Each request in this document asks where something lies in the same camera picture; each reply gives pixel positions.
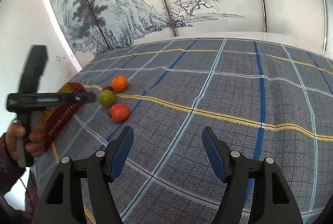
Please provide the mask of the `person left hand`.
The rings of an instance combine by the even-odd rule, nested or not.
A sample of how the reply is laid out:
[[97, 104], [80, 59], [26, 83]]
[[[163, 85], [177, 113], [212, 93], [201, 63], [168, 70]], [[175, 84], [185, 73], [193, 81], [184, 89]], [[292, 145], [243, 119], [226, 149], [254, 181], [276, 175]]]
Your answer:
[[[46, 122], [42, 120], [37, 124], [37, 129], [31, 131], [28, 136], [29, 142], [25, 145], [25, 149], [33, 157], [39, 157], [45, 151], [45, 128]], [[12, 122], [10, 124], [7, 132], [5, 133], [5, 144], [7, 147], [7, 151], [15, 161], [17, 161], [18, 158], [16, 147], [17, 139], [22, 138], [24, 135], [25, 127], [15, 122]]]

